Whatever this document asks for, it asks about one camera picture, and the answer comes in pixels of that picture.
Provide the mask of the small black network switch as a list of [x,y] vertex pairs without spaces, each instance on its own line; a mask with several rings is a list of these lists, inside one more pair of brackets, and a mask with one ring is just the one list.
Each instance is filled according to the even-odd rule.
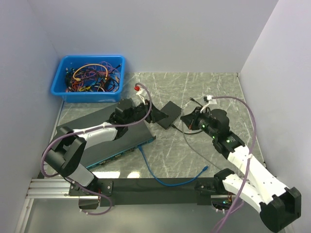
[[160,109],[160,111],[165,113],[168,117],[160,120],[158,125],[167,130],[180,116],[182,109],[172,101],[169,101],[164,107]]

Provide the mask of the large black network switch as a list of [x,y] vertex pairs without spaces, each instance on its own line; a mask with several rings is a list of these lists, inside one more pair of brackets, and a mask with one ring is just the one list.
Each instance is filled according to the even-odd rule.
[[[69,127],[70,129],[83,129],[94,127],[107,121],[110,115],[114,112],[117,104],[112,104],[94,113],[82,116],[68,123],[61,124],[56,128]],[[137,146],[142,146],[153,142],[155,136],[147,128],[144,122],[131,126],[123,137],[115,141],[101,142],[95,146],[84,150],[80,163],[88,168],[94,168],[104,161],[108,161],[128,150],[135,149]]]

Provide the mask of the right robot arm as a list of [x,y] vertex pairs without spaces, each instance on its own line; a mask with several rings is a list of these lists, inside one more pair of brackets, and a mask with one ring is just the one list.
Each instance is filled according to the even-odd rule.
[[220,178],[214,181],[216,192],[238,194],[274,233],[301,217],[301,193],[279,181],[251,154],[247,145],[230,130],[226,111],[201,112],[197,107],[180,119],[189,130],[202,130],[209,135],[218,153],[248,180],[245,183],[233,171],[222,170]]

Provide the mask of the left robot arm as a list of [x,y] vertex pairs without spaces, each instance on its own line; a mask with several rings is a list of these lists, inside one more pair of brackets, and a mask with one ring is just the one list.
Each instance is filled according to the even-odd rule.
[[94,127],[72,130],[64,127],[42,154],[42,163],[50,165],[58,175],[80,186],[87,195],[100,188],[98,178],[80,161],[84,150],[102,142],[115,141],[128,131],[130,126],[146,121],[157,123],[168,115],[157,109],[150,100],[134,106],[129,99],[121,100],[108,121]]

